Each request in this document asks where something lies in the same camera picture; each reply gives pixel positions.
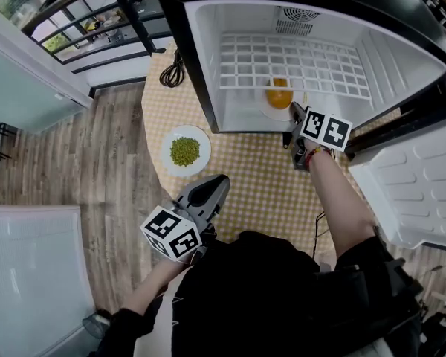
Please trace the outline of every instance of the wrist bracelet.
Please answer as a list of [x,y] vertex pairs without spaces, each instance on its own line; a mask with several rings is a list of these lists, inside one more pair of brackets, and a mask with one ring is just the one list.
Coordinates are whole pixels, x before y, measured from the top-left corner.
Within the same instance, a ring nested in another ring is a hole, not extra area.
[[318,152],[326,151],[328,154],[330,154],[330,151],[325,147],[317,147],[314,148],[307,156],[306,156],[306,168],[309,169],[309,163],[311,162],[312,156],[314,156]]

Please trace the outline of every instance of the round table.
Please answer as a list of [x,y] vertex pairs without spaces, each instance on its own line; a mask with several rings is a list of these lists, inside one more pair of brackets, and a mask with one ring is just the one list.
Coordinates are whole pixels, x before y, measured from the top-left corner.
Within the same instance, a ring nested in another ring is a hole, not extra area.
[[[244,230],[255,230],[289,240],[312,254],[315,219],[323,211],[310,175],[293,168],[290,149],[282,147],[282,135],[213,134],[193,85],[185,81],[170,89],[159,83],[161,72],[173,62],[172,42],[165,54],[153,54],[142,96],[147,144],[161,186],[177,197],[190,181],[217,173],[230,177],[231,189],[220,214],[213,220],[218,239],[230,242]],[[161,142],[174,127],[191,124],[208,135],[212,152],[208,165],[191,177],[171,176],[160,160]],[[344,154],[337,162],[351,180]],[[319,234],[327,229],[319,222]],[[333,248],[329,232],[317,240],[317,253]]]

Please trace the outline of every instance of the white wire shelf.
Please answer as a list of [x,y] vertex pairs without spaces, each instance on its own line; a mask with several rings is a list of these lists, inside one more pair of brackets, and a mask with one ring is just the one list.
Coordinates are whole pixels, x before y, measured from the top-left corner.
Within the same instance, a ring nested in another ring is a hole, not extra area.
[[[221,89],[315,91],[371,100],[355,48],[291,36],[225,33]],[[287,87],[274,86],[274,78]]]

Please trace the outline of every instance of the wooden floor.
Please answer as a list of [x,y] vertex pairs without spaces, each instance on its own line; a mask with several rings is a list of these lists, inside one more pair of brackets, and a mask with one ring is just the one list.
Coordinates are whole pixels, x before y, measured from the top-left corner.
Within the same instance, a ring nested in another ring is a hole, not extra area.
[[[87,112],[41,135],[20,132],[3,144],[0,204],[81,207],[83,243],[95,303],[115,311],[147,275],[152,253],[138,229],[168,195],[161,189],[146,145],[143,84],[98,91]],[[446,251],[389,246],[425,291],[446,293]],[[442,266],[438,271],[431,269]]]

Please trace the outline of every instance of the green peas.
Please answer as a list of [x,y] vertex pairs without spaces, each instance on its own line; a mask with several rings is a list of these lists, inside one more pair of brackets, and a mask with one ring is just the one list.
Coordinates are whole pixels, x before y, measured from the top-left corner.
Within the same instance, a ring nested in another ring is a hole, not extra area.
[[192,138],[179,138],[172,142],[170,157],[180,166],[192,164],[200,156],[200,143]]

